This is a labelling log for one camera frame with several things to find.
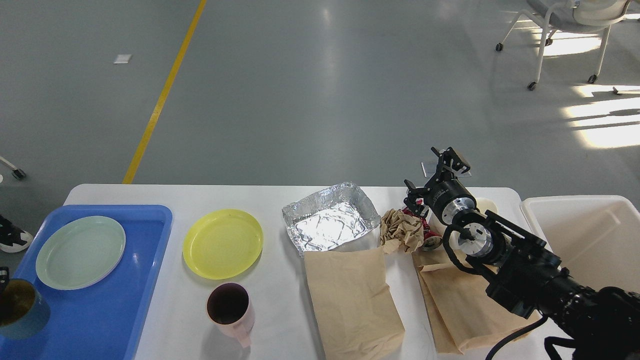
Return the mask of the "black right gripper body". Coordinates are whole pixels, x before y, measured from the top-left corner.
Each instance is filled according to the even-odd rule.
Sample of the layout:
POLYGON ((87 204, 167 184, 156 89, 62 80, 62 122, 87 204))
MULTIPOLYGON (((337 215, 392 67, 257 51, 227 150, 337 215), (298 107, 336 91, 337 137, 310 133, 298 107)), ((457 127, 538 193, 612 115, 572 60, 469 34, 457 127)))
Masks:
POLYGON ((476 199, 456 178, 443 182, 425 183, 426 194, 423 201, 436 218, 446 226, 454 223, 454 218, 461 211, 477 210, 476 199))

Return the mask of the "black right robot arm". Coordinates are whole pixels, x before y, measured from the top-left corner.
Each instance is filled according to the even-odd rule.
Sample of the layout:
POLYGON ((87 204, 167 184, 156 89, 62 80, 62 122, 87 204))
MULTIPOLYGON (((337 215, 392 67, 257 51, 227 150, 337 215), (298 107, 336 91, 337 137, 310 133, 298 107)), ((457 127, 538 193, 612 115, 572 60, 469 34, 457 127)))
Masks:
POLYGON ((544 339, 551 360, 560 359, 557 347, 573 349, 574 360, 637 360, 639 294, 615 286, 595 291, 574 281, 545 240, 492 210, 478 210, 458 180, 470 164, 454 148, 431 150, 438 162, 425 185, 404 181, 407 209, 422 219, 433 214, 445 226, 441 244, 448 259, 460 271, 482 276, 490 299, 524 319, 534 311, 541 314, 497 342, 486 358, 551 319, 567 334, 544 339))

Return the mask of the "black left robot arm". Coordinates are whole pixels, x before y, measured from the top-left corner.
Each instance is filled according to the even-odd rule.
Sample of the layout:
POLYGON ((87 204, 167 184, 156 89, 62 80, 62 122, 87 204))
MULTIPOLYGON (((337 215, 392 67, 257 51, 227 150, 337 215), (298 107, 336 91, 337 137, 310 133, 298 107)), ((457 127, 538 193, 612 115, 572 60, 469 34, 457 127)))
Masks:
POLYGON ((10 270, 7 266, 0 267, 0 294, 7 289, 10 282, 10 270))

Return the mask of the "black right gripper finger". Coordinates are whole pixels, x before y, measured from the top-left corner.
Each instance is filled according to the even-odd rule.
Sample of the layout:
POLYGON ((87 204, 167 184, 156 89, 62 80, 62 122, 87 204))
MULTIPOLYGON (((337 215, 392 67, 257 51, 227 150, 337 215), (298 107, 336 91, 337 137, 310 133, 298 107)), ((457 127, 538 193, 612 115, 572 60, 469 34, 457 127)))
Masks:
POLYGON ((471 166, 452 146, 437 149, 434 146, 430 150, 438 158, 435 173, 430 178, 435 183, 448 182, 458 178, 471 177, 471 166))
POLYGON ((429 212, 429 205, 425 205, 423 200, 430 190, 427 187, 416 187, 408 179, 403 180, 403 183, 407 187, 407 194, 403 200, 407 210, 415 217, 425 219, 429 212))

